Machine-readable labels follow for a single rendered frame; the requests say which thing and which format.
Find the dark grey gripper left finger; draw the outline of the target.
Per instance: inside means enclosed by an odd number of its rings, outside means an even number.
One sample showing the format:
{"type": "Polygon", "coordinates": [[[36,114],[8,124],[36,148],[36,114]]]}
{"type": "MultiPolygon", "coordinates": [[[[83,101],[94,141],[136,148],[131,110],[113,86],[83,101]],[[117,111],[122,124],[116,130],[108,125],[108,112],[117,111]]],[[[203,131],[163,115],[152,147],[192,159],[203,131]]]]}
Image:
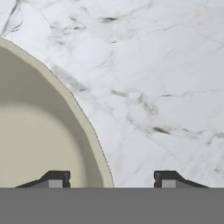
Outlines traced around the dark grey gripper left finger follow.
{"type": "Polygon", "coordinates": [[[48,171],[41,178],[19,185],[18,188],[69,188],[70,171],[48,171]]]}

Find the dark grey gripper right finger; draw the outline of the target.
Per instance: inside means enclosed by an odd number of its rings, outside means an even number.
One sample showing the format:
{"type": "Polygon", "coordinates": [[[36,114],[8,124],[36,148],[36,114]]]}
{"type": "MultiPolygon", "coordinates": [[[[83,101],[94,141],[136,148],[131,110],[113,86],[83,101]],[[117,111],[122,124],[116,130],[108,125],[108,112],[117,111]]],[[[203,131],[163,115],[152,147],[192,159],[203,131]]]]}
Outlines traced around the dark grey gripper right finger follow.
{"type": "Polygon", "coordinates": [[[177,171],[154,171],[155,188],[187,188],[205,185],[183,178],[177,171]]]}

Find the cream bowl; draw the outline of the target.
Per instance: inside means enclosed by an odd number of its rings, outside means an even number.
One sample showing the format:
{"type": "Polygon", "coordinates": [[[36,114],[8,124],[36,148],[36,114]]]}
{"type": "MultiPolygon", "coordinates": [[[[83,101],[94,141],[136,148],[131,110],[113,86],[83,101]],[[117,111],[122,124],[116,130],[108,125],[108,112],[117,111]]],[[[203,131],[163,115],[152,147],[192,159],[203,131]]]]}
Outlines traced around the cream bowl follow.
{"type": "Polygon", "coordinates": [[[95,130],[70,91],[38,59],[0,38],[0,187],[70,171],[72,188],[112,187],[95,130]]]}

